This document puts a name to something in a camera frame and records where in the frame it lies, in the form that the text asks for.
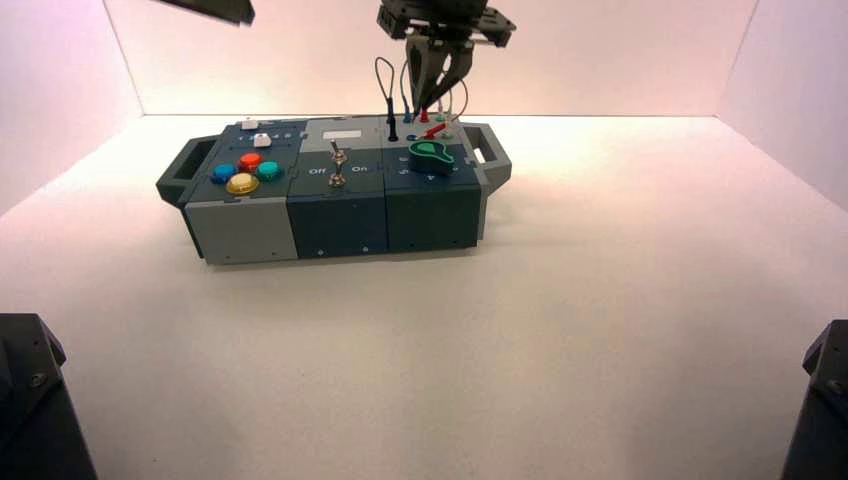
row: control panel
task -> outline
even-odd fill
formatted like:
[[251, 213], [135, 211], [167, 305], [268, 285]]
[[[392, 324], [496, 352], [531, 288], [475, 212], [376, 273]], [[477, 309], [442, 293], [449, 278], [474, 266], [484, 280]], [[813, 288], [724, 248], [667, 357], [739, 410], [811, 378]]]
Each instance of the control panel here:
[[210, 264], [476, 246], [512, 169], [491, 128], [392, 123], [247, 119], [189, 140], [156, 186]]

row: carrying handle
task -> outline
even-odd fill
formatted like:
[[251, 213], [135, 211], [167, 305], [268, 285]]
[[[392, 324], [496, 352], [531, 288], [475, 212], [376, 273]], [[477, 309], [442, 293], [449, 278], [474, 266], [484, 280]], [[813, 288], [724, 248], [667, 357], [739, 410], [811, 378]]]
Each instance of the carrying handle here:
[[471, 148], [479, 149], [485, 162], [480, 164], [486, 179], [491, 184], [491, 194], [509, 180], [512, 175], [512, 161], [506, 154], [501, 143], [495, 137], [492, 127], [485, 123], [462, 123], [465, 136], [471, 143]]
[[180, 207], [180, 197], [197, 176], [200, 165], [209, 156], [219, 137], [220, 135], [212, 135], [192, 138], [185, 144], [156, 182], [156, 189], [159, 190], [162, 200], [177, 208]]

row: red plug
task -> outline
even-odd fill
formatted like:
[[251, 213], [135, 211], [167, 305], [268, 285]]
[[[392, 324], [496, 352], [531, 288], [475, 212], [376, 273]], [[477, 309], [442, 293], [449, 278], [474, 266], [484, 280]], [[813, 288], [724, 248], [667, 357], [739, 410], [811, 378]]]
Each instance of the red plug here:
[[447, 127], [447, 126], [448, 126], [448, 124], [447, 124], [447, 123], [440, 123], [440, 124], [436, 125], [435, 127], [431, 128], [430, 130], [427, 130], [427, 132], [426, 132], [426, 133], [425, 133], [425, 134], [424, 134], [421, 138], [426, 138], [427, 140], [432, 140], [432, 139], [433, 139], [433, 137], [434, 137], [437, 133], [439, 133], [439, 132], [441, 132], [442, 130], [444, 130], [444, 129], [445, 129], [445, 127]]

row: white wall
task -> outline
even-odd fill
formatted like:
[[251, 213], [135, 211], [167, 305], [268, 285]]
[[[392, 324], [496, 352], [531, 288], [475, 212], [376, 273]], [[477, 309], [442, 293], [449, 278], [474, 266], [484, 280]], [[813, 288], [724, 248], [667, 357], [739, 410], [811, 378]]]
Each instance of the white wall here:
[[848, 209], [848, 4], [760, 0], [719, 116]]
[[[250, 28], [106, 0], [145, 113], [383, 108], [375, 55], [404, 44], [379, 0], [254, 0]], [[518, 25], [476, 49], [470, 113], [713, 115], [755, 0], [491, 0]]]
[[0, 1], [0, 214], [139, 114], [100, 0]]

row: blue button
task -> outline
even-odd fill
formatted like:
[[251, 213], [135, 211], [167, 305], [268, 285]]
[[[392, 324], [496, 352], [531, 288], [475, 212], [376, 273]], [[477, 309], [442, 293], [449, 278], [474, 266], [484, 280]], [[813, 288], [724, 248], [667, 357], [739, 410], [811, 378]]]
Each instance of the blue button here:
[[237, 173], [238, 170], [236, 169], [235, 165], [218, 165], [212, 170], [211, 180], [212, 183], [223, 185], [230, 181], [230, 178], [232, 178], [232, 176]]
[[280, 166], [277, 165], [277, 162], [262, 162], [256, 169], [256, 176], [263, 182], [270, 182], [271, 180], [279, 177], [282, 173], [283, 172], [280, 170]]

